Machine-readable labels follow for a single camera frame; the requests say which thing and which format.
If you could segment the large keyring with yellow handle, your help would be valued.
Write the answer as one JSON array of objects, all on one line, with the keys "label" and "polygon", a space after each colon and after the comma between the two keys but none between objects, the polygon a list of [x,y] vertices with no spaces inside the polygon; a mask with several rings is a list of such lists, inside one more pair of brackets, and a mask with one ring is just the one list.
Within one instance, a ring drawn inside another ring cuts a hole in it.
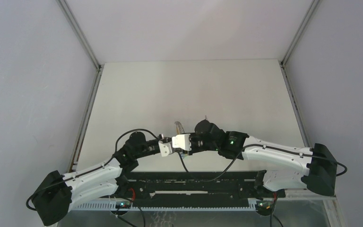
[{"label": "large keyring with yellow handle", "polygon": [[183,125],[181,124],[180,121],[175,121],[174,124],[176,126],[176,132],[177,132],[177,134],[184,134],[185,133],[184,127],[183,127]]}]

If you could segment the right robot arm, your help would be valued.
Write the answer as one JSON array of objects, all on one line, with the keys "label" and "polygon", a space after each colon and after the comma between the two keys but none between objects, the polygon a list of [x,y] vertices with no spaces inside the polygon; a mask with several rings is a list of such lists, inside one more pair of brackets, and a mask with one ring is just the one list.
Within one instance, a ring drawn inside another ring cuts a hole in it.
[{"label": "right robot arm", "polygon": [[289,147],[244,132],[224,131],[214,123],[202,120],[189,134],[188,151],[216,151],[231,160],[262,161],[281,167],[280,170],[260,172],[254,190],[261,197],[279,190],[304,188],[322,196],[335,195],[338,162],[323,144]]}]

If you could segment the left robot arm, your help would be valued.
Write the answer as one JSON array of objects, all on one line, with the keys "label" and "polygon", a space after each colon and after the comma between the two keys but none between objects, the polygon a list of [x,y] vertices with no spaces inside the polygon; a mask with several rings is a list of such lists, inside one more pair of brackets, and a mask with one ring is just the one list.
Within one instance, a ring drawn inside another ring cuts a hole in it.
[{"label": "left robot arm", "polygon": [[125,175],[138,166],[138,159],[168,151],[172,145],[169,137],[147,140],[144,133],[143,129],[130,131],[124,145],[99,164],[66,174],[50,172],[27,199],[26,207],[50,226],[83,203],[112,194],[125,196],[129,191]]}]

